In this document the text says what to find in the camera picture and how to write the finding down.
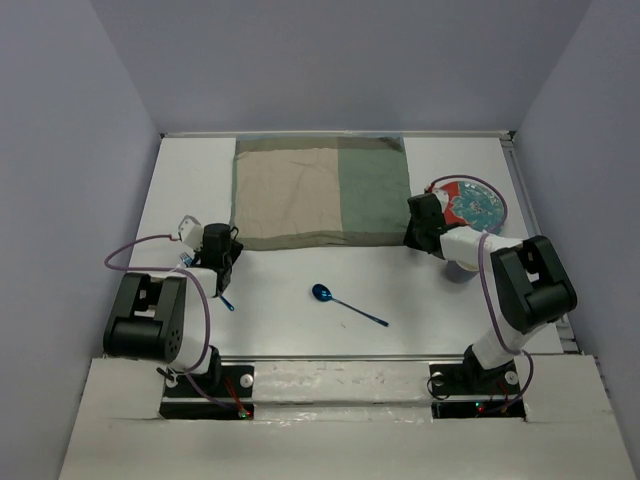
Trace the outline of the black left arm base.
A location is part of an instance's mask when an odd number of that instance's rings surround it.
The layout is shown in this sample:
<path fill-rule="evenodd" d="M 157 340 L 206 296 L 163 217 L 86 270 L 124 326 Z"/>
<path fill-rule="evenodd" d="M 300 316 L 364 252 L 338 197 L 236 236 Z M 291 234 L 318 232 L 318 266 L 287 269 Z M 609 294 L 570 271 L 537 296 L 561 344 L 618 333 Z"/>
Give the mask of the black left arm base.
<path fill-rule="evenodd" d="M 194 375 L 197 387 L 184 376 L 157 367 L 164 380 L 159 415 L 166 420 L 249 421 L 254 417 L 255 367 L 222 364 L 219 381 Z"/>

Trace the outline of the patchwork cloth placemat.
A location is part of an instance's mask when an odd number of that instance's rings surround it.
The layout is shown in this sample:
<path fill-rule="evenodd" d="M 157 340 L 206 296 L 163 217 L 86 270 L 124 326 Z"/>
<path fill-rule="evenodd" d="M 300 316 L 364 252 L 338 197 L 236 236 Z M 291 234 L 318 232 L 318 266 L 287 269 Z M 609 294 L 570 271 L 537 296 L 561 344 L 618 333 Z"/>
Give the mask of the patchwork cloth placemat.
<path fill-rule="evenodd" d="M 230 222 L 248 250 L 402 243 L 408 159 L 400 136 L 236 140 Z"/>

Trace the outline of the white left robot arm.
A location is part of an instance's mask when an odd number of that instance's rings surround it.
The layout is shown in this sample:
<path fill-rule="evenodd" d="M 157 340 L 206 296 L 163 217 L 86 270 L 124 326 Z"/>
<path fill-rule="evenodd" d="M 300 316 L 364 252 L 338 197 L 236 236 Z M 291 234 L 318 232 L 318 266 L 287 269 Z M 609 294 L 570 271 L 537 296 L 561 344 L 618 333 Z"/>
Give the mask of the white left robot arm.
<path fill-rule="evenodd" d="M 231 282 L 235 262 L 243 251 L 239 229 L 225 223 L 201 225 L 186 216 L 176 234 L 155 234 L 136 239 L 107 255 L 104 266 L 123 274 L 103 334 L 103 351 L 116 358 L 156 361 L 186 377 L 195 392 L 209 395 L 221 383 L 219 350 L 211 344 L 209 301 L 219 299 L 234 307 L 223 294 Z M 136 245 L 168 240 L 188 247 L 192 254 L 176 267 L 119 266 L 116 256 Z M 175 361 L 187 350 L 184 334 L 188 293 L 202 305 L 203 338 L 195 343 L 195 358 L 184 366 Z"/>

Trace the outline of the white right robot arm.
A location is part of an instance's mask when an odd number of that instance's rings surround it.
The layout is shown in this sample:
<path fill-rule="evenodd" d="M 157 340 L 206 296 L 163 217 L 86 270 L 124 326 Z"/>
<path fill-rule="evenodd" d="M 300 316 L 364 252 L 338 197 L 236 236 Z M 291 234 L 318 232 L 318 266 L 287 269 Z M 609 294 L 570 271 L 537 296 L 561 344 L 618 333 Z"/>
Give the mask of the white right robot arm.
<path fill-rule="evenodd" d="M 411 197 L 408 206 L 406 246 L 479 275 L 491 328 L 466 349 L 444 383 L 482 392 L 514 358 L 531 358 L 525 345 L 576 308 L 576 291 L 548 238 L 513 239 L 449 224 L 434 193 Z"/>

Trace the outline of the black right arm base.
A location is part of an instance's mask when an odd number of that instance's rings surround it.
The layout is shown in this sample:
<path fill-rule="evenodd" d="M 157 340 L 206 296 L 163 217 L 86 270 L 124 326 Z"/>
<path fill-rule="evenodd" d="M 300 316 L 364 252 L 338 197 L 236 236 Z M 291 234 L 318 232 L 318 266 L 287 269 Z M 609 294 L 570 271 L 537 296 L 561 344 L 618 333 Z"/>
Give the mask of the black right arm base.
<path fill-rule="evenodd" d="M 430 364 L 426 389 L 436 420 L 526 418 L 513 360 L 484 370 L 468 348 L 462 361 Z"/>

